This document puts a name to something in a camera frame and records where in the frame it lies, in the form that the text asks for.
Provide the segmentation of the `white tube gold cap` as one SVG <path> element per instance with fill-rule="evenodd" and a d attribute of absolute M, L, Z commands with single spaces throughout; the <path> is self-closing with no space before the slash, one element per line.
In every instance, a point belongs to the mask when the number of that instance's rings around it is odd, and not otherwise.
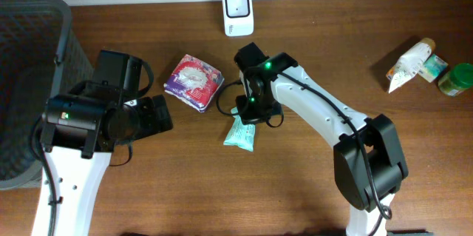
<path fill-rule="evenodd" d="M 422 38 L 417 44 L 406 51 L 387 72 L 389 79 L 388 93 L 402 87 L 413 79 L 423 64 L 435 50 L 436 43 L 431 38 Z"/>

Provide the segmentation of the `green Kleenex tissue pack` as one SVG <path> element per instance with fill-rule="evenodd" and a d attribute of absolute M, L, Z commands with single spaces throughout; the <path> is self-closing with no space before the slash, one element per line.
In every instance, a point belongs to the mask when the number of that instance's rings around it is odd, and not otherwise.
<path fill-rule="evenodd" d="M 432 83 L 447 67 L 448 64 L 442 58 L 431 54 L 423 63 L 418 74 L 429 83 Z"/>

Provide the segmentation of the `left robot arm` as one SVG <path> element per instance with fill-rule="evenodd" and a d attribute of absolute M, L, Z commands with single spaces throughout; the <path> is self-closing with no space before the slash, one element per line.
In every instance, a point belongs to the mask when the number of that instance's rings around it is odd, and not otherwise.
<path fill-rule="evenodd" d="M 101 50 L 92 78 L 47 100 L 31 147 L 43 171 L 33 235 L 87 235 L 95 199 L 115 147 L 172 129 L 163 96 L 140 87 L 148 63 Z"/>

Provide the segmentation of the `red purple pad pack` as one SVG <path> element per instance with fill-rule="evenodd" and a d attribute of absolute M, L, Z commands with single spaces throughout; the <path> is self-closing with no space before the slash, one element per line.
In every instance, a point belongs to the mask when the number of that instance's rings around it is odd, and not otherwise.
<path fill-rule="evenodd" d="M 205 112 L 224 80 L 218 69 L 186 54 L 163 86 L 166 93 L 198 112 Z"/>

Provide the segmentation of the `green lid jar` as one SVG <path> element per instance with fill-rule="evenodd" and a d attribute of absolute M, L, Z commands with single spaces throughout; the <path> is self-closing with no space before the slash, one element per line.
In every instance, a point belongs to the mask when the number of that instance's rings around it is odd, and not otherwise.
<path fill-rule="evenodd" d="M 457 64 L 438 82 L 439 90 L 448 96 L 457 96 L 472 87 L 472 65 Z"/>

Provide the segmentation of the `mint green wipes pack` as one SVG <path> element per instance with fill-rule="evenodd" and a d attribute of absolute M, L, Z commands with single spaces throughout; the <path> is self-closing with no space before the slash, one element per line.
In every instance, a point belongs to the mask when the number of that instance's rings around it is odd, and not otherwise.
<path fill-rule="evenodd" d="M 237 108 L 231 110 L 232 114 L 237 113 Z M 234 123 L 230 128 L 223 145 L 224 146 L 238 146 L 249 152 L 253 152 L 254 136 L 256 134 L 256 126 L 253 124 L 244 125 L 242 119 L 234 116 Z"/>

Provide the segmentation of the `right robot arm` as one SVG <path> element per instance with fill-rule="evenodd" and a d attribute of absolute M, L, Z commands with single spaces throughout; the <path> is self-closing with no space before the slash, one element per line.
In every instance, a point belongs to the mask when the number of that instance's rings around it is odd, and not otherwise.
<path fill-rule="evenodd" d="M 341 103 L 287 53 L 266 56 L 254 43 L 234 57 L 244 86 L 236 98 L 243 124 L 269 124 L 287 107 L 333 150 L 334 178 L 350 204 L 347 235 L 387 235 L 389 207 L 408 175 L 394 123 L 385 115 L 369 118 Z"/>

